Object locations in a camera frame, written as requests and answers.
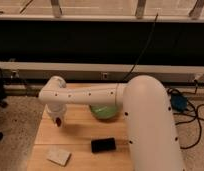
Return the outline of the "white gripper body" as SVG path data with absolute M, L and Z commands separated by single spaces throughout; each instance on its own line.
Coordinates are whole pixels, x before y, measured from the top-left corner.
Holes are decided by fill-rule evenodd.
M 57 126 L 56 124 L 56 119 L 60 118 L 61 119 L 61 126 L 64 124 L 64 117 L 66 114 L 66 108 L 63 107 L 62 109 L 55 111 L 55 110 L 48 110 L 48 115 L 51 117 L 52 121 L 54 122 L 54 124 Z

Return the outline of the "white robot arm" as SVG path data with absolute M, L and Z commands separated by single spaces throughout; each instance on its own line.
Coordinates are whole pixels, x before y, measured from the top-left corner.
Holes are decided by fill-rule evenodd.
M 53 76 L 39 92 L 49 116 L 64 116 L 68 104 L 123 109 L 134 171 L 186 171 L 170 98 L 154 77 L 140 75 L 127 83 L 71 89 Z

